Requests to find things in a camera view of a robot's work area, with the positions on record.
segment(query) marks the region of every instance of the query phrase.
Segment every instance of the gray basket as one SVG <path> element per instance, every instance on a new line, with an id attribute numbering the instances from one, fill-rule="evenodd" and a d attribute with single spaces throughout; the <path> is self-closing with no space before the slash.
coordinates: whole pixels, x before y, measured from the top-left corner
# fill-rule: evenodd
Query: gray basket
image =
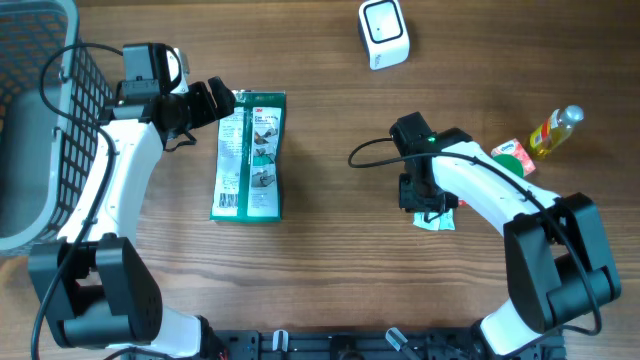
<path id="1" fill-rule="evenodd" d="M 0 255 L 24 255 L 56 239 L 95 158 L 96 132 L 53 114 L 38 94 L 44 62 L 77 41 L 72 0 L 0 3 Z M 92 122 L 113 96 L 87 49 L 51 66 L 46 94 L 62 111 Z"/>

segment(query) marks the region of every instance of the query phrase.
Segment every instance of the yellow bottle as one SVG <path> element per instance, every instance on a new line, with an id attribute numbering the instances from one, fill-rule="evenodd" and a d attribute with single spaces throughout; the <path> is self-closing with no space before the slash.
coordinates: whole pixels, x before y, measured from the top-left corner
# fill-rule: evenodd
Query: yellow bottle
<path id="1" fill-rule="evenodd" d="M 577 105 L 567 106 L 562 112 L 557 109 L 547 121 L 531 133 L 527 141 L 527 152 L 536 160 L 544 159 L 573 133 L 573 129 L 582 119 L 584 112 Z"/>

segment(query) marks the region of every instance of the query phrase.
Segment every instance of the small white box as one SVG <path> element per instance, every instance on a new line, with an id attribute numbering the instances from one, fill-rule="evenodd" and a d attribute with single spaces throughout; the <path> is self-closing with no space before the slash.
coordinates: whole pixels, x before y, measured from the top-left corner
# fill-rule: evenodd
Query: small white box
<path id="1" fill-rule="evenodd" d="M 398 0 L 369 0 L 360 5 L 358 32 L 371 70 L 399 64 L 409 57 L 409 34 Z"/>

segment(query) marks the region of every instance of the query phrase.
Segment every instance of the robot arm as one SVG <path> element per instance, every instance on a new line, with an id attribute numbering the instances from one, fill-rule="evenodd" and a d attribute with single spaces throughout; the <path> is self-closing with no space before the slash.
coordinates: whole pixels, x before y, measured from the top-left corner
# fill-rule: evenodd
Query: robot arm
<path id="1" fill-rule="evenodd" d="M 403 157 L 420 153 L 462 155 L 413 157 L 400 176 L 400 207 L 444 211 L 465 200 L 503 235 L 509 299 L 480 322 L 483 342 L 494 355 L 506 356 L 592 308 L 576 264 L 567 254 L 554 258 L 553 235 L 540 209 L 513 185 L 478 162 L 502 167 L 459 129 L 431 131 L 419 113 L 398 119 L 390 134 Z M 567 198 L 540 189 L 515 174 L 502 172 L 529 192 L 562 224 L 587 272 L 598 306 L 620 296 L 621 284 L 602 221 L 582 194 Z"/>
<path id="2" fill-rule="evenodd" d="M 113 172 L 95 223 L 72 270 L 57 286 L 46 317 L 61 347 L 137 347 L 174 358 L 218 359 L 221 346 L 207 321 L 163 306 L 160 289 L 134 245 L 147 183 L 167 141 L 230 115 L 235 97 L 219 78 L 209 80 L 211 94 L 204 83 L 187 86 L 186 56 L 177 49 L 139 44 L 125 46 L 123 53 L 124 99 L 106 103 L 99 118 L 116 148 Z M 58 259 L 81 233 L 98 197 L 109 158 L 106 142 L 98 136 L 84 191 L 58 234 L 62 242 L 36 246 L 29 258 L 41 301 Z M 102 285 L 78 285 L 76 280 L 91 271 L 99 274 Z"/>

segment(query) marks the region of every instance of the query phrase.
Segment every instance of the green package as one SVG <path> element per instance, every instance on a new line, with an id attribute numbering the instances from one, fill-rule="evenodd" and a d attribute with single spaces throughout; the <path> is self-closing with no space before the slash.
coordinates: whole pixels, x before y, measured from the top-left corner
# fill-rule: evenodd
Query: green package
<path id="1" fill-rule="evenodd" d="M 284 92 L 237 91 L 233 115 L 219 121 L 210 220 L 282 219 L 276 169 L 284 129 Z"/>

